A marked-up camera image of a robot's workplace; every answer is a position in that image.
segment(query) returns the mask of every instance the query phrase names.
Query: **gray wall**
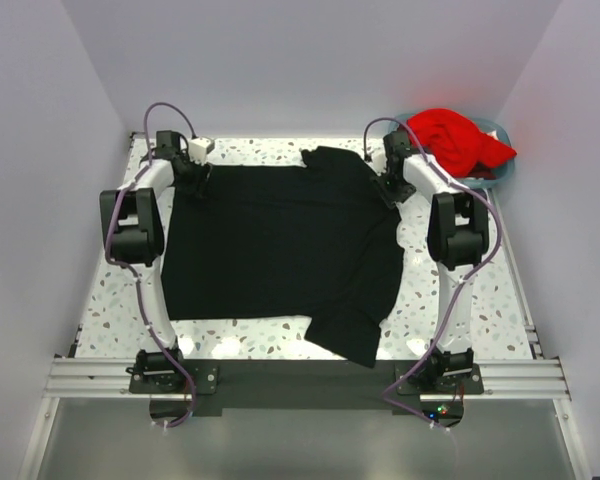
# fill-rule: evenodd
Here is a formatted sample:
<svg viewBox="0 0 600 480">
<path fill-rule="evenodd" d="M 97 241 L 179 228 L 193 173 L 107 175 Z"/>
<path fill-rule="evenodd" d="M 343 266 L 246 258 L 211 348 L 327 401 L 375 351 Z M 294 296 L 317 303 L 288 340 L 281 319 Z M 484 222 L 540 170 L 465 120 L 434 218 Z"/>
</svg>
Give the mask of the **gray wall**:
<svg viewBox="0 0 600 480">
<path fill-rule="evenodd" d="M 502 192 L 513 248 L 600 475 L 600 2 L 561 5 L 499 121 L 520 153 Z"/>
<path fill-rule="evenodd" d="M 63 1 L 126 127 L 163 99 L 211 135 L 359 135 L 435 105 L 493 118 L 559 3 Z"/>
<path fill-rule="evenodd" d="M 98 191 L 124 150 L 62 5 L 0 0 L 0 479 L 16 477 L 53 353 L 75 334 Z"/>
</svg>

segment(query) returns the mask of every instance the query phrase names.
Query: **terrazzo surface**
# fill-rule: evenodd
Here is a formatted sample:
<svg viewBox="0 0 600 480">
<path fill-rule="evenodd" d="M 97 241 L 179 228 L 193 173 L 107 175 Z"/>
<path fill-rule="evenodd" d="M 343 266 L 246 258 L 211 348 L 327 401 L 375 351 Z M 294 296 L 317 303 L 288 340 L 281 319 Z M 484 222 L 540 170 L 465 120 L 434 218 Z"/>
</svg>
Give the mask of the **terrazzo surface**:
<svg viewBox="0 0 600 480">
<path fill-rule="evenodd" d="M 248 139 L 216 140 L 209 161 L 223 165 L 301 165 L 300 150 L 319 145 L 362 152 L 359 139 Z M 380 141 L 370 142 L 373 148 Z M 146 153 L 143 138 L 135 138 L 125 179 L 136 171 Z M 171 215 L 173 189 L 159 199 L 165 233 Z M 438 272 L 429 258 L 426 233 L 429 205 L 415 195 L 400 207 L 402 222 L 398 242 L 405 249 L 404 272 L 396 305 L 381 324 L 378 359 L 419 358 L 433 336 L 438 315 Z M 491 238 L 495 238 L 493 222 Z M 333 359 L 331 352 L 303 340 L 308 317 L 279 317 L 241 320 L 189 320 L 173 322 L 186 358 L 223 359 Z M 108 265 L 102 252 L 82 312 L 76 357 L 135 358 L 146 334 L 139 320 L 131 276 Z M 476 277 L 473 291 L 471 333 L 478 359 L 531 359 L 511 270 L 504 251 Z"/>
</svg>

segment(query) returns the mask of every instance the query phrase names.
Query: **cable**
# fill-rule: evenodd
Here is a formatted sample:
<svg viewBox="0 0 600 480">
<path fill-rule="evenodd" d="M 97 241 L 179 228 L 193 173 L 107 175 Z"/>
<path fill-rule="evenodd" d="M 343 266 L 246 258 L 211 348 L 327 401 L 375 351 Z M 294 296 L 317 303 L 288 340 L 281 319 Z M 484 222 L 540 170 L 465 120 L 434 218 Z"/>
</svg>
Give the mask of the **cable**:
<svg viewBox="0 0 600 480">
<path fill-rule="evenodd" d="M 456 384 L 456 388 L 453 392 L 453 398 L 451 399 L 451 403 L 455 403 L 456 398 L 458 398 L 458 390 L 460 389 L 460 385 L 461 385 L 462 381 L 460 380 L 457 384 Z"/>
<path fill-rule="evenodd" d="M 151 149 L 151 156 L 152 156 L 152 158 L 153 158 L 154 160 L 155 160 L 155 158 L 156 158 L 156 157 L 154 156 L 154 155 L 156 154 L 156 150 L 157 150 L 157 149 L 156 149 L 155 147 L 153 147 L 153 148 Z M 142 164 L 142 162 L 146 162 L 147 160 L 149 160 L 149 154 L 148 154 L 148 153 L 145 153 L 145 154 L 142 156 L 142 158 L 140 159 L 140 161 L 138 162 L 138 166 L 140 166 L 140 164 Z"/>
<path fill-rule="evenodd" d="M 196 138 L 196 131 L 193 129 L 193 125 L 191 125 L 189 118 L 178 107 L 167 102 L 155 102 L 149 105 L 147 111 L 144 112 L 144 119 L 142 121 L 142 128 L 144 128 L 144 139 L 147 142 L 147 161 L 149 162 L 149 165 L 153 163 L 153 152 L 151 151 L 151 141 L 149 140 L 149 114 L 151 113 L 151 110 L 153 110 L 156 107 L 167 107 L 171 110 L 175 110 L 176 112 L 178 112 L 180 116 L 184 118 L 184 121 L 187 122 L 189 130 L 191 130 L 191 139 Z"/>
<path fill-rule="evenodd" d="M 195 137 L 195 132 L 193 130 L 193 127 L 191 126 L 191 122 L 189 121 L 189 119 L 187 118 L 187 116 L 177 107 L 174 107 L 173 105 L 169 104 L 169 103 L 165 103 L 165 102 L 156 102 L 153 105 L 151 105 L 147 111 L 144 114 L 144 136 L 145 139 L 147 141 L 147 153 L 148 153 L 148 161 L 147 164 L 142 167 L 138 173 L 136 173 L 136 175 L 133 177 L 133 180 L 131 181 L 131 183 L 129 183 L 129 185 L 127 185 L 125 188 L 123 188 L 122 190 L 120 190 L 120 192 L 118 193 L 118 196 L 116 198 L 116 203 L 113 207 L 113 213 L 111 215 L 111 221 L 109 222 L 109 228 L 107 230 L 107 236 L 105 238 L 105 244 L 104 244 L 104 255 L 105 255 L 105 260 L 107 261 L 108 264 L 110 265 L 116 265 L 120 268 L 123 269 L 127 269 L 131 272 L 131 275 L 133 275 L 133 278 L 135 280 L 135 285 L 136 285 L 136 295 L 138 298 L 138 309 L 140 310 L 140 317 L 142 318 L 142 323 L 144 324 L 145 328 L 147 329 L 147 331 L 149 332 L 149 335 L 151 336 L 151 338 L 153 339 L 153 341 L 156 343 L 156 345 L 158 346 L 158 348 L 160 349 L 160 351 L 162 352 L 162 354 L 165 356 L 165 358 L 175 367 L 176 370 L 178 370 L 182 375 L 184 375 L 185 378 L 185 382 L 186 385 L 189 386 L 189 389 L 191 391 L 191 402 L 189 405 L 189 408 L 187 409 L 187 413 L 185 413 L 184 415 L 182 415 L 180 418 L 177 418 L 175 420 L 172 420 L 168 423 L 165 424 L 165 427 L 167 428 L 173 428 L 173 427 L 177 427 L 178 425 L 181 425 L 182 423 L 184 423 L 184 421 L 189 418 L 191 416 L 191 414 L 194 412 L 195 407 L 196 407 L 196 386 L 195 383 L 193 381 L 193 378 L 191 378 L 191 375 L 189 374 L 189 372 L 187 372 L 182 365 L 180 365 L 180 363 L 178 363 L 178 361 L 173 358 L 173 356 L 169 353 L 169 351 L 167 350 L 167 348 L 163 345 L 162 341 L 160 340 L 160 338 L 158 337 L 158 335 L 156 334 L 155 330 L 153 329 L 153 324 L 151 323 L 151 321 L 149 320 L 148 316 L 147 316 L 147 312 L 145 311 L 145 306 L 144 306 L 144 301 L 142 299 L 142 288 L 140 286 L 140 282 L 141 282 L 141 276 L 138 273 L 138 271 L 129 263 L 127 262 L 123 262 L 120 260 L 115 260 L 114 258 L 112 258 L 111 256 L 111 244 L 113 241 L 113 233 L 115 231 L 116 225 L 118 224 L 118 217 L 120 216 L 120 209 L 122 207 L 122 201 L 124 200 L 125 195 L 133 188 L 136 186 L 136 184 L 138 183 L 138 181 L 142 178 L 142 176 L 149 170 L 149 168 L 151 167 L 151 164 L 153 163 L 153 158 L 151 156 L 151 143 L 149 142 L 149 131 L 148 131 L 148 127 L 147 127 L 147 121 L 149 118 L 149 113 L 151 112 L 151 110 L 153 110 L 153 108 L 159 106 L 159 105 L 163 105 L 166 107 L 170 107 L 173 110 L 177 111 L 180 115 L 182 115 L 182 117 L 185 119 L 185 121 L 187 122 L 187 124 L 189 125 L 189 127 L 191 128 L 191 135 L 193 137 Z"/>
<path fill-rule="evenodd" d="M 180 137 L 180 140 L 182 140 L 184 142 L 184 151 L 188 156 L 189 155 L 189 142 L 187 141 L 187 137 L 185 137 L 184 135 L 182 135 L 179 132 L 178 132 L 178 136 Z"/>
<path fill-rule="evenodd" d="M 436 164 L 429 162 L 429 160 L 427 158 L 427 154 L 424 151 L 424 148 L 422 147 L 422 144 L 420 143 L 420 140 L 418 140 L 417 135 L 411 129 L 411 127 L 409 127 L 409 125 L 407 125 L 406 122 L 402 122 L 402 121 L 400 121 L 400 120 L 398 120 L 396 118 L 392 118 L 392 117 L 380 117 L 380 118 L 376 118 L 375 120 L 372 120 L 371 122 L 369 122 L 369 124 L 364 129 L 363 142 L 362 142 L 363 143 L 364 156 L 365 157 L 367 156 L 367 135 L 369 133 L 369 128 L 372 125 L 374 125 L 374 124 L 376 124 L 378 122 L 384 122 L 384 121 L 395 122 L 398 125 L 401 125 L 409 133 L 409 135 L 411 136 L 411 138 L 414 140 L 416 146 L 418 147 L 418 150 L 420 151 L 420 154 L 422 155 L 422 158 L 424 158 L 425 162 L 431 167 L 431 169 L 436 173 L 436 175 L 438 175 L 438 177 L 440 177 L 440 179 L 443 182 L 445 182 L 447 185 L 455 187 L 458 190 L 471 195 L 472 197 L 474 197 L 475 199 L 477 199 L 480 203 L 482 203 L 487 208 L 487 210 L 489 211 L 489 213 L 491 214 L 491 216 L 493 217 L 494 223 L 496 225 L 496 241 L 495 241 L 495 246 L 494 246 L 493 250 L 484 258 L 484 260 L 482 260 L 482 262 L 480 262 L 473 269 L 471 269 L 471 271 L 469 271 L 469 273 L 462 278 L 462 280 L 460 281 L 460 283 L 456 287 L 455 291 L 453 292 L 453 295 L 451 296 L 451 300 L 449 302 L 449 306 L 447 307 L 447 311 L 444 314 L 444 318 L 442 320 L 440 328 L 438 329 L 438 332 L 436 333 L 436 335 L 434 336 L 433 340 L 431 341 L 431 344 L 429 345 L 429 348 L 427 349 L 427 351 L 424 353 L 424 355 L 422 357 L 420 357 L 420 359 L 413 365 L 413 367 L 411 367 L 409 369 L 409 371 L 406 374 L 404 374 L 397 381 L 395 381 L 394 383 L 392 383 L 391 385 L 389 385 L 382 392 L 382 398 L 384 399 L 385 402 L 387 402 L 387 403 L 389 403 L 391 405 L 394 405 L 396 407 L 402 408 L 403 410 L 407 410 L 409 413 L 417 416 L 418 418 L 421 418 L 422 420 L 426 421 L 427 423 L 430 423 L 432 426 L 439 427 L 439 428 L 445 428 L 444 426 L 442 426 L 438 422 L 435 422 L 435 421 L 432 422 L 431 419 L 427 418 L 425 415 L 423 415 L 422 412 L 419 412 L 418 410 L 416 410 L 414 408 L 411 408 L 408 405 L 405 405 L 403 403 L 400 403 L 400 402 L 397 402 L 395 400 L 392 400 L 392 399 L 388 398 L 387 396 L 391 392 L 393 392 L 394 390 L 396 390 L 404 382 L 406 382 L 409 379 L 409 377 L 411 377 L 414 373 L 416 373 L 418 370 L 420 370 L 420 368 L 422 367 L 422 365 L 424 365 L 424 363 L 427 361 L 427 359 L 431 356 L 431 354 L 433 353 L 433 351 L 435 350 L 435 348 L 436 348 L 436 346 L 438 344 L 438 341 L 442 337 L 442 334 L 444 333 L 444 330 L 447 327 L 447 324 L 449 323 L 449 318 L 451 317 L 451 312 L 453 311 L 453 307 L 455 306 L 456 302 L 458 301 L 458 296 L 460 295 L 460 292 L 464 288 L 465 284 L 480 269 L 482 269 L 491 260 L 493 260 L 493 257 L 496 255 L 496 253 L 500 249 L 500 246 L 502 245 L 502 230 L 503 230 L 503 228 L 502 228 L 502 223 L 500 222 L 500 218 L 498 217 L 498 213 L 496 212 L 496 210 L 493 207 L 493 205 L 491 205 L 480 194 L 474 192 L 470 188 L 462 185 L 461 183 L 459 183 L 459 182 L 457 182 L 455 180 L 451 180 L 450 177 L 448 176 L 448 174 L 442 168 L 438 168 L 438 166 Z"/>
</svg>

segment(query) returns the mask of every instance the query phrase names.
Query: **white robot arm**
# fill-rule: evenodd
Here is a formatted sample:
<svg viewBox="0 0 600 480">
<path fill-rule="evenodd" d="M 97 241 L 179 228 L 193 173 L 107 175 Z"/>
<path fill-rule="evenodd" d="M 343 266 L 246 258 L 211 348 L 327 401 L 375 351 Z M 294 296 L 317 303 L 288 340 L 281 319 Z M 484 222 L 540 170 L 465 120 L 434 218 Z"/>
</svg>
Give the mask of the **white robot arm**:
<svg viewBox="0 0 600 480">
<path fill-rule="evenodd" d="M 105 247 L 114 205 L 124 193 L 118 218 L 110 240 L 110 258 L 121 265 L 129 265 L 137 272 L 140 308 L 146 313 L 153 335 L 146 335 L 140 350 L 149 356 L 162 359 L 162 349 L 156 343 L 179 356 L 175 330 L 169 320 L 160 279 L 161 260 L 165 248 L 164 231 L 157 199 L 175 184 L 190 189 L 194 194 L 204 188 L 212 166 L 206 163 L 207 154 L 214 148 L 211 139 L 199 137 L 187 140 L 181 148 L 182 135 L 162 131 L 156 135 L 156 151 L 150 165 L 141 167 L 139 173 L 117 190 L 100 194 L 100 212 Z"/>
<path fill-rule="evenodd" d="M 406 132 L 384 137 L 386 171 L 373 178 L 388 206 L 406 201 L 416 191 L 431 205 L 427 246 L 440 277 L 435 350 L 415 374 L 415 383 L 431 387 L 441 377 L 471 373 L 473 349 L 470 333 L 473 277 L 489 247 L 486 206 L 446 174 L 435 157 L 410 147 Z M 456 289 L 464 284 L 453 300 Z"/>
</svg>

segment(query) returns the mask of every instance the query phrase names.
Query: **laundry basket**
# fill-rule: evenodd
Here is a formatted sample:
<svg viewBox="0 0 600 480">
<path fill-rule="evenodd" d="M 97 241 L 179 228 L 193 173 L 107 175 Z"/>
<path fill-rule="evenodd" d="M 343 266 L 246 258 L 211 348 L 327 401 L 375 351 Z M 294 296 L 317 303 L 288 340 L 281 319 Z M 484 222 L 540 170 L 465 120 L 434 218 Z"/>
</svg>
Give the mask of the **laundry basket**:
<svg viewBox="0 0 600 480">
<path fill-rule="evenodd" d="M 415 113 L 405 113 L 402 115 L 398 115 L 395 118 L 400 120 L 401 122 L 406 122 L 408 119 L 416 115 Z M 484 133 L 491 133 L 495 130 L 496 136 L 498 140 L 504 143 L 505 145 L 511 146 L 511 142 L 509 141 L 509 135 L 505 132 L 504 128 L 498 125 L 495 122 L 490 120 L 485 120 L 483 118 L 471 118 L 469 117 L 473 123 L 477 125 L 477 127 L 483 131 Z M 389 132 L 392 132 L 398 128 L 398 125 L 394 122 L 391 122 L 389 126 Z M 498 183 L 505 181 L 513 174 L 513 170 L 515 168 L 514 158 L 507 161 L 507 163 L 500 165 L 492 170 L 494 179 L 486 179 L 486 178 L 458 178 L 457 180 L 462 182 L 464 185 L 471 189 L 479 189 L 479 188 L 491 188 L 495 187 Z"/>
</svg>

